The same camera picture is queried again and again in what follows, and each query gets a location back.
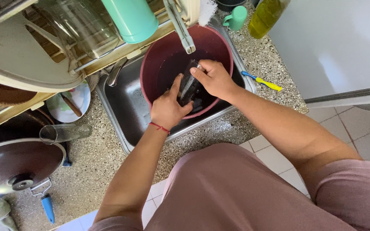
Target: teal plastic mug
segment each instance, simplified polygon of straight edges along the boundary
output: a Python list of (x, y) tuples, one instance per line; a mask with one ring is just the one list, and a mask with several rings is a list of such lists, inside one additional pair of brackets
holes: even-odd
[(248, 12), (245, 7), (237, 6), (232, 13), (224, 18), (222, 25), (229, 26), (231, 30), (240, 30), (245, 23)]
[(158, 29), (146, 0), (101, 0), (126, 43), (145, 41)]

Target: forearm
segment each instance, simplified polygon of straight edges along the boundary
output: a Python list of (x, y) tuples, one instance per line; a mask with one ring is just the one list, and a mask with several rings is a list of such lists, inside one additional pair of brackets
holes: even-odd
[(264, 137), (295, 167), (335, 148), (350, 151), (320, 124), (291, 108), (275, 104), (242, 88), (227, 99), (236, 106)]
[(141, 218), (167, 133), (148, 126), (141, 140), (115, 173), (95, 218)]

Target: glass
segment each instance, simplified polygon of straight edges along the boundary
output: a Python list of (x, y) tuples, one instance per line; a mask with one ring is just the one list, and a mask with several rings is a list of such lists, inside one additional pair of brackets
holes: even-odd
[(179, 86), (179, 92), (177, 101), (181, 107), (187, 105), (191, 100), (193, 100), (196, 93), (198, 93), (201, 88), (201, 83), (191, 74), (190, 69), (192, 67), (199, 68), (201, 71), (205, 69), (198, 64), (194, 59), (191, 59), (188, 63), (187, 68), (184, 71), (184, 76), (181, 80), (181, 85)]
[(48, 13), (53, 26), (74, 39), (92, 59), (114, 49), (119, 42), (87, 0), (45, 0), (36, 6)]
[(280, 18), (291, 0), (264, 0), (252, 15), (248, 29), (252, 37), (261, 39)]
[(39, 138), (44, 144), (57, 144), (82, 139), (92, 134), (89, 124), (47, 125), (39, 131)]

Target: white tile floor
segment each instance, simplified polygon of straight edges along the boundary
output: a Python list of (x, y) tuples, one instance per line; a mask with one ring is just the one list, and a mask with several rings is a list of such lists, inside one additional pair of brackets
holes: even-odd
[[(332, 134), (355, 148), (365, 160), (370, 160), (370, 112), (353, 106), (310, 108), (307, 116), (313, 118)], [(255, 137), (240, 144), (240, 146), (252, 152), (272, 171), (309, 197), (305, 184), (294, 166), (263, 136)], [(142, 211), (144, 226), (147, 225), (161, 204), (166, 181), (161, 181), (151, 187)], [(77, 218), (64, 224), (57, 231), (86, 231), (92, 225), (95, 215), (96, 211)]]

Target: pink shirt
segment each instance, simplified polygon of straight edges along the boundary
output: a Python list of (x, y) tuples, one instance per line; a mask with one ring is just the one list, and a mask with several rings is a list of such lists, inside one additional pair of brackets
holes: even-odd
[[(237, 145), (215, 144), (182, 157), (145, 230), (370, 230), (370, 161), (327, 164), (308, 185), (312, 201)], [(143, 230), (113, 217), (89, 231)]]

